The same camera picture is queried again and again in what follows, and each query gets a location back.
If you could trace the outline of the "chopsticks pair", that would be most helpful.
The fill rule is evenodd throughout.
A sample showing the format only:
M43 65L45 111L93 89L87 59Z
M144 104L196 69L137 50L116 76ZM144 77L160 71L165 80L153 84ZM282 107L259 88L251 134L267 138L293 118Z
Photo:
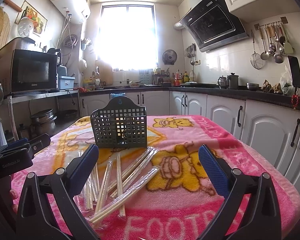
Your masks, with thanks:
M117 197L123 194L123 182L122 182L122 172L121 172L121 155L117 154L116 158L116 182L117 182ZM125 205L121 205L119 208L119 219L126 220L126 210Z
M132 187L130 187L126 192L124 192L121 196L117 197L110 204L103 207L100 211L96 213L93 217L89 219L89 222L93 224L97 224L105 219L108 215L111 215L116 210L118 210L121 206L125 205L125 203L130 200L134 195L136 195L158 172L160 168L157 166L153 166L152 169L142 176Z
M92 210L96 205L98 200L99 190L100 190L100 182L98 179L98 169L96 164L85 184L84 197L85 197L85 209L87 211Z
M113 159L109 158L106 166L106 170L103 176L100 191L98 193L98 199L95 207L95 214L98 213L104 207L108 195L108 186L110 182L110 175L113 168Z
M154 147L147 147L147 150L143 152L142 155L140 155L138 158L136 158L122 173L121 173L121 179L122 179L122 185L123 190L126 191L132 182L136 180L138 175L141 173L141 171L148 165L148 163L151 161L153 156L158 152L159 150Z

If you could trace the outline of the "dark green utensil basket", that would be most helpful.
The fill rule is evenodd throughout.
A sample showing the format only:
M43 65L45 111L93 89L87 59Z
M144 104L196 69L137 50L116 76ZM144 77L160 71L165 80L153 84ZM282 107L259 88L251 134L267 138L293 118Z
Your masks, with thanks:
M94 110L90 122L99 148L147 147L146 107L126 96L116 96L106 107Z

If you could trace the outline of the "stacked steel pots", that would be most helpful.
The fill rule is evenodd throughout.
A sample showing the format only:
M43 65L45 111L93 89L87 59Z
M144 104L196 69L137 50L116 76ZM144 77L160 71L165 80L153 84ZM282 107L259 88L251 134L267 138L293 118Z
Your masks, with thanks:
M49 136L53 136L56 128L55 120L57 119L57 116L53 113L53 109L39 111L30 116L30 119L31 126L36 135L42 135L46 133Z

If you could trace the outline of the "blue plastic box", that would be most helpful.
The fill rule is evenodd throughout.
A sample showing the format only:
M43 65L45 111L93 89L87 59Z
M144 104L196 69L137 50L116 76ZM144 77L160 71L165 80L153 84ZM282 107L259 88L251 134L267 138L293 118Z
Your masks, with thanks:
M59 90L73 90L74 89L74 77L59 76L58 77L58 89Z

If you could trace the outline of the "pink cartoon blanket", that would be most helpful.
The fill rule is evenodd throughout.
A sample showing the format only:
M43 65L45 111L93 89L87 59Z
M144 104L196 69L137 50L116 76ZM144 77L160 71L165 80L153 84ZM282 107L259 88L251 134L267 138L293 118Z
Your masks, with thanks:
M148 145L159 151L134 183L153 166L160 171L126 202L126 220L119 219L116 211L102 221L102 228L95 228L101 239L197 239L224 201L200 164L198 149L202 144L231 168L258 177L263 172L270 174L280 205L282 237L300 218L300 194L290 181L213 121L199 115L147 116L147 125ZM21 193L29 172L51 174L94 142L90 117L85 116L53 136L50 146L36 154L33 166L14 175L12 188ZM97 162L100 184L111 155L121 152L124 171L144 151L101 148Z

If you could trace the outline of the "black microwave oven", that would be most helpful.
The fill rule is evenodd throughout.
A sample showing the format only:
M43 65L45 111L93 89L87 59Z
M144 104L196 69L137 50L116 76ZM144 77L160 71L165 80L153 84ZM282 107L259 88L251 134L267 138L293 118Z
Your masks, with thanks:
M0 59L0 83L5 95L55 90L57 55L15 49Z

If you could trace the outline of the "blue hanging bin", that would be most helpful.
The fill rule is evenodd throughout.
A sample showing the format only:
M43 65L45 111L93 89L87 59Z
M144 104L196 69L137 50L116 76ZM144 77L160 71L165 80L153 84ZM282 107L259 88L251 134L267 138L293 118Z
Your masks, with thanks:
M125 96L125 93L111 93L110 94L110 100L119 96Z

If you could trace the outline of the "wooden cutting board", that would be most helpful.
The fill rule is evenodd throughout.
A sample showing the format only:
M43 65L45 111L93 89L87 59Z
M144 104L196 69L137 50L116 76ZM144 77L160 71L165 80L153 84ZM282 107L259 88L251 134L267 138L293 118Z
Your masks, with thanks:
M105 86L112 85L114 82L112 67L102 60L96 60L95 67L99 73L101 83Z

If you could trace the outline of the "steel bowl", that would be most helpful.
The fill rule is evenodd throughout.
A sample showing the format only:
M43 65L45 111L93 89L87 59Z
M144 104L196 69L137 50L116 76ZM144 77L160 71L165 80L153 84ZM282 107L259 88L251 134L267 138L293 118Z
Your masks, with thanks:
M247 82L246 83L246 87L248 90L250 91L258 91L260 90L260 87L259 87L259 84L258 83L250 83L250 82Z

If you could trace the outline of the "steel kettle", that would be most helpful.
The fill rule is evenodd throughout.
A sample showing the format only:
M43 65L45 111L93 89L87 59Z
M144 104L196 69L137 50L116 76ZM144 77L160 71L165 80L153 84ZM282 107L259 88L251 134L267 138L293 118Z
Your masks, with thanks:
M227 77L220 76L217 80L217 85L219 85L221 89L227 89L228 87Z

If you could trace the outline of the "dark metal canister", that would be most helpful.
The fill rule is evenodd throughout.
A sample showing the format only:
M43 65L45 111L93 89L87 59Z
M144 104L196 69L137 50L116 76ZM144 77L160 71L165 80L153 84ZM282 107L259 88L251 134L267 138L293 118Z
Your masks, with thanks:
M239 87L239 76L235 73L231 73L227 76L228 88L229 89L238 89Z

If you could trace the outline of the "red sauce bottle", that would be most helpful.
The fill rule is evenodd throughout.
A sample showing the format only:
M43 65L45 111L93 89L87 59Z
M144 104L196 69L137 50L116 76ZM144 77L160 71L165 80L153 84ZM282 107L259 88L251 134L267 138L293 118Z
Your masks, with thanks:
M175 87L179 87L180 86L180 72L179 70L176 71L175 75L174 75L174 86Z

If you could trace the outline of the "fruit picture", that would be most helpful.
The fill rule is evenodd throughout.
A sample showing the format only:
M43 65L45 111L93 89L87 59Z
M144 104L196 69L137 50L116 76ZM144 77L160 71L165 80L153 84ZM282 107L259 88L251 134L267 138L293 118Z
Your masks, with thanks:
M27 0L24 0L21 6L21 12L18 12L14 23L19 24L22 18L28 18L33 22L33 32L40 36L46 29L47 19L38 12Z

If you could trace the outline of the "steel ladle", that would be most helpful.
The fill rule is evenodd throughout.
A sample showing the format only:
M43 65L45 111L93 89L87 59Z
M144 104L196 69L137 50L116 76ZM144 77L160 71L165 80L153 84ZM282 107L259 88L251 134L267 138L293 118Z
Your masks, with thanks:
M264 35L262 33L261 27L258 28L258 31L260 33L261 42L262 42L262 46L263 46L263 51L261 53L261 59L263 61L267 61L269 59L269 52L266 51L266 46L265 46L265 43L264 43Z

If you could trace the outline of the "white water heater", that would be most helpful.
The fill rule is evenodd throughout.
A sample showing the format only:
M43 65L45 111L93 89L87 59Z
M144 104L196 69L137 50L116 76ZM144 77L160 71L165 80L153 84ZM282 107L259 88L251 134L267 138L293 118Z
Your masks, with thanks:
M90 8L86 0L50 0L53 5L66 16L71 14L73 24L82 24L90 16Z

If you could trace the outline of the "black range hood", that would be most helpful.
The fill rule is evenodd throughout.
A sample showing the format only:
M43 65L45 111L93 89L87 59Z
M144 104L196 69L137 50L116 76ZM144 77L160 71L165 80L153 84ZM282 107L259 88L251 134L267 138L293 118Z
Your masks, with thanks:
M230 13L225 0L201 0L180 23L202 53L249 37L241 20Z

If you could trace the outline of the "wall exhaust fan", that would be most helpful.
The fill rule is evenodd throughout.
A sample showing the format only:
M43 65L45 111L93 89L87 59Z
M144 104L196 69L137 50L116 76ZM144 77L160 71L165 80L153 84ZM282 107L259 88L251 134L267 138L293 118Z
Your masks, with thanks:
M162 54L162 61L165 65L174 65L177 61L177 58L177 53L172 49L168 49Z

